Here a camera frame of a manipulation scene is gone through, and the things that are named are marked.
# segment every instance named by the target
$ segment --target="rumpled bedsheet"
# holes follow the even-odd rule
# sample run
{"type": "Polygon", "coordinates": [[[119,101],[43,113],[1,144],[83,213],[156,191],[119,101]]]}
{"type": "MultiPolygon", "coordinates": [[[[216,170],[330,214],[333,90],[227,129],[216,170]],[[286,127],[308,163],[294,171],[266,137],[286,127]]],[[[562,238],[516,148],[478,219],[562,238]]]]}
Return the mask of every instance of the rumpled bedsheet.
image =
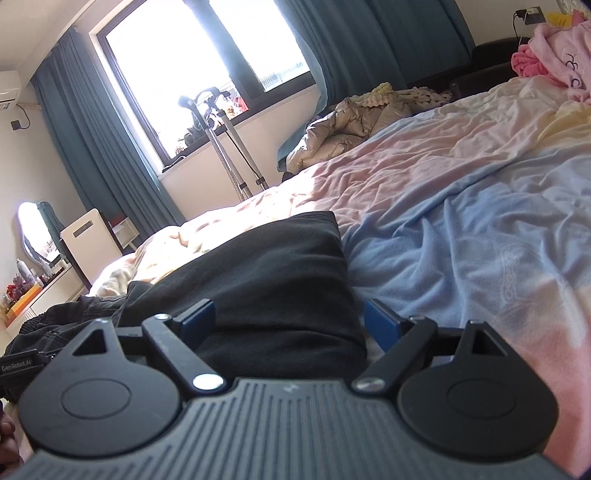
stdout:
{"type": "Polygon", "coordinates": [[[332,210],[360,314],[378,298],[444,326],[491,323],[557,396],[545,453],[580,475],[591,459],[589,138],[589,106],[545,77],[512,79],[164,229],[93,292],[124,293],[258,225],[332,210]]]}

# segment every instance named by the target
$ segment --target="bottle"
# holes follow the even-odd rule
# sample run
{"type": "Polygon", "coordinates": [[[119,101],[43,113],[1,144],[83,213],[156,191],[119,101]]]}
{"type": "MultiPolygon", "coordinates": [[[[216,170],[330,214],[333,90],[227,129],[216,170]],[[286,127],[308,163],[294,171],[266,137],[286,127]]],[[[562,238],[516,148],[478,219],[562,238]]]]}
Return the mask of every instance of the bottle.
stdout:
{"type": "Polygon", "coordinates": [[[39,285],[41,288],[43,288],[43,282],[39,278],[39,275],[37,275],[37,272],[35,271],[34,268],[31,269],[31,274],[33,275],[33,277],[35,277],[35,282],[37,283],[37,285],[39,285]]]}
{"type": "Polygon", "coordinates": [[[53,273],[51,272],[51,267],[49,266],[49,263],[47,263],[42,258],[39,259],[39,263],[41,263],[41,268],[45,272],[47,278],[51,278],[53,276],[53,273]]]}
{"type": "Polygon", "coordinates": [[[30,288],[36,283],[35,277],[33,277],[33,274],[31,273],[31,270],[29,270],[29,267],[27,266],[27,264],[24,261],[19,260],[18,258],[17,258],[17,269],[18,269],[18,272],[21,274],[21,277],[24,280],[25,285],[27,287],[30,288]]]}

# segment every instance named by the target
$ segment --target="wall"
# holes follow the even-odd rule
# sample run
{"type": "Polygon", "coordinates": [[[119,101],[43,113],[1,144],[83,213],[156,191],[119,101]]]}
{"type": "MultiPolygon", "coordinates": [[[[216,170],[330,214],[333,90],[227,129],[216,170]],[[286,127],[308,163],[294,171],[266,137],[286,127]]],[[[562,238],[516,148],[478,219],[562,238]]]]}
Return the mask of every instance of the wall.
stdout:
{"type": "MultiPolygon", "coordinates": [[[[319,96],[318,88],[314,85],[236,126],[269,185],[281,182],[282,174],[277,171],[277,150],[314,114],[319,96]]],[[[253,194],[259,193],[255,176],[227,135],[222,134],[220,141],[253,194]]],[[[166,171],[162,183],[187,219],[238,203],[232,183],[209,143],[166,171]]]]}
{"type": "MultiPolygon", "coordinates": [[[[22,103],[37,103],[31,85],[24,89],[22,103]]],[[[16,274],[17,257],[30,267],[22,250],[17,209],[22,202],[49,202],[58,218],[68,225],[85,213],[70,177],[47,130],[43,114],[27,109],[31,127],[13,131],[10,122],[27,120],[20,109],[0,112],[0,289],[4,289],[16,274]]]]}
{"type": "MultiPolygon", "coordinates": [[[[456,0],[476,45],[500,38],[514,37],[513,13],[529,7],[541,7],[544,13],[559,11],[556,0],[456,0]]],[[[521,19],[515,22],[517,33],[530,36],[533,27],[521,19]]]]}

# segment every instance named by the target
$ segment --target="air conditioner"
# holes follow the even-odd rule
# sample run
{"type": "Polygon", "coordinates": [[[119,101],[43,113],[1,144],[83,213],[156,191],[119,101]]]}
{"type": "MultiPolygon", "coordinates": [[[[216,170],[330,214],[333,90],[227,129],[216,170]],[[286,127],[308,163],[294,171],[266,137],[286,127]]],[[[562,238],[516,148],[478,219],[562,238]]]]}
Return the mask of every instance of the air conditioner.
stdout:
{"type": "Polygon", "coordinates": [[[0,111],[10,110],[21,94],[21,78],[16,70],[0,72],[0,111]]]}

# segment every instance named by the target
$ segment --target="window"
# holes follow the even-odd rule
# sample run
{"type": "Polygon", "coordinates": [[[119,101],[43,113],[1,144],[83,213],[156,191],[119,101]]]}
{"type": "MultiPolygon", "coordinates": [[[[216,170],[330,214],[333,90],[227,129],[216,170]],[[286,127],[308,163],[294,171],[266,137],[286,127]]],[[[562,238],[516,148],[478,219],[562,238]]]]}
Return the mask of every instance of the window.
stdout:
{"type": "Polygon", "coordinates": [[[236,123],[314,83],[273,0],[186,2],[136,0],[98,35],[165,166],[206,142],[181,95],[228,91],[218,105],[236,123]]]}

